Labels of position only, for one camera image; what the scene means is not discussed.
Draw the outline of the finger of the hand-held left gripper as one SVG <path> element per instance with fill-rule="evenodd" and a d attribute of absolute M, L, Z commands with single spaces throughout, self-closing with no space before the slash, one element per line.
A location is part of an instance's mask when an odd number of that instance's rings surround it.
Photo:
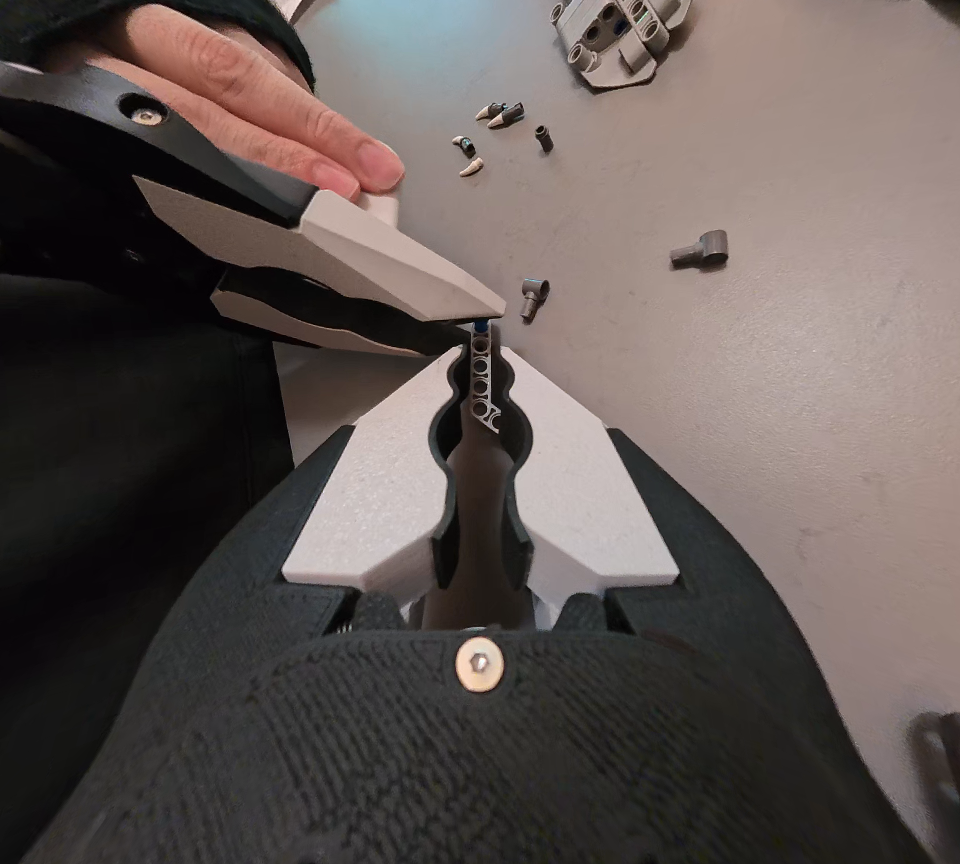
<path fill-rule="evenodd" d="M 504 316 L 506 302 L 478 279 L 368 210 L 329 190 L 285 228 L 135 176 L 152 213 L 210 258 L 312 279 L 349 298 L 422 322 Z"/>
<path fill-rule="evenodd" d="M 272 337 L 324 349 L 391 356 L 437 356 L 469 340 L 469 315 L 433 318 L 353 271 L 326 281 L 295 271 L 225 271 L 210 294 L 222 318 Z"/>

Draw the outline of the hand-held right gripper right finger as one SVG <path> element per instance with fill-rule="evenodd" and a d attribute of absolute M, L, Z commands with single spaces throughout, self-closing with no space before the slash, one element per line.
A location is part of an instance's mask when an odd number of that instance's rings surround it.
<path fill-rule="evenodd" d="M 534 626 L 554 627 L 576 594 L 674 585 L 678 564 L 603 421 L 510 347 L 493 382 L 510 459 L 502 561 Z"/>

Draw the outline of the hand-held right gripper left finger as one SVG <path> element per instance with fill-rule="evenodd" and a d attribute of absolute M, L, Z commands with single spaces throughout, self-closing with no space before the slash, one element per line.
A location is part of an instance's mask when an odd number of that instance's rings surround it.
<path fill-rule="evenodd" d="M 358 418 L 282 565 L 286 582 L 390 594 L 402 608 L 450 587 L 466 357 L 450 348 Z"/>

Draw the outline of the grey perforated toy beam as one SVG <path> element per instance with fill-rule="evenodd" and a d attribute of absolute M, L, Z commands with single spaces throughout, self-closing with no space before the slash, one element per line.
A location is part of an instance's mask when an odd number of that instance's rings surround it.
<path fill-rule="evenodd" d="M 496 436 L 501 431 L 502 378 L 496 323 L 489 319 L 486 335 L 475 335 L 471 326 L 467 409 L 475 422 Z"/>

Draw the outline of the grey desk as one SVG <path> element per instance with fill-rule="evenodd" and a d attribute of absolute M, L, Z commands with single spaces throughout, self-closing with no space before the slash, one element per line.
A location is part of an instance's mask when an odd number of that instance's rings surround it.
<path fill-rule="evenodd" d="M 599 95 L 555 1 L 314 0 L 298 29 L 405 162 L 402 229 L 737 537 L 922 831 L 908 730 L 958 709 L 958 0 L 694 0 L 651 83 Z M 671 267 L 714 230 L 725 265 Z"/>

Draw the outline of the person's left hand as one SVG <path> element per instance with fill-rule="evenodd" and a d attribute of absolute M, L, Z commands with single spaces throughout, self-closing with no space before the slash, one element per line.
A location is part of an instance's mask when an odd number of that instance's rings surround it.
<path fill-rule="evenodd" d="M 356 202 L 403 180 L 385 143 L 319 101 L 289 61 L 248 33 L 160 5 L 114 16 L 84 60 L 171 108 L 218 149 Z"/>

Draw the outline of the person's black trousers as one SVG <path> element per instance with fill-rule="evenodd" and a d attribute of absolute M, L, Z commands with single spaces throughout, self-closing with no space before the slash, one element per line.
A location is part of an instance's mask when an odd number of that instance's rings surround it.
<path fill-rule="evenodd" d="M 86 773 L 200 564 L 293 468 L 274 346 L 2 276 L 1 858 Z"/>

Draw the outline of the grey plastic part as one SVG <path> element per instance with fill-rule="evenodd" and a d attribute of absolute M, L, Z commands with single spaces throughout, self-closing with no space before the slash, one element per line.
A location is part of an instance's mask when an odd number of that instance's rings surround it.
<path fill-rule="evenodd" d="M 916 715 L 909 726 L 908 740 L 924 798 L 942 820 L 958 824 L 958 710 Z"/>

